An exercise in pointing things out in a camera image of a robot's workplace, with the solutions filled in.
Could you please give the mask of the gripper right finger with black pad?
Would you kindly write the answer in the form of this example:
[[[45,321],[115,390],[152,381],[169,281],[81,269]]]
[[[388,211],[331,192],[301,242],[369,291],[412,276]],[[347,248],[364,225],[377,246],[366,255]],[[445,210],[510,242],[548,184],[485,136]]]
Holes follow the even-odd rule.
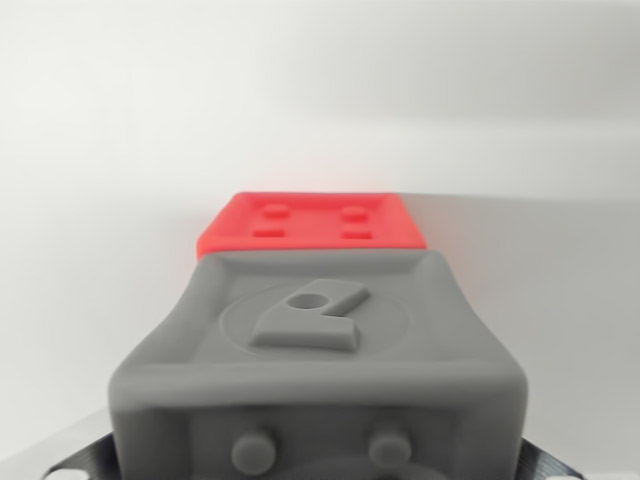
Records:
[[[598,412],[523,417],[518,479],[637,479],[639,422]]]

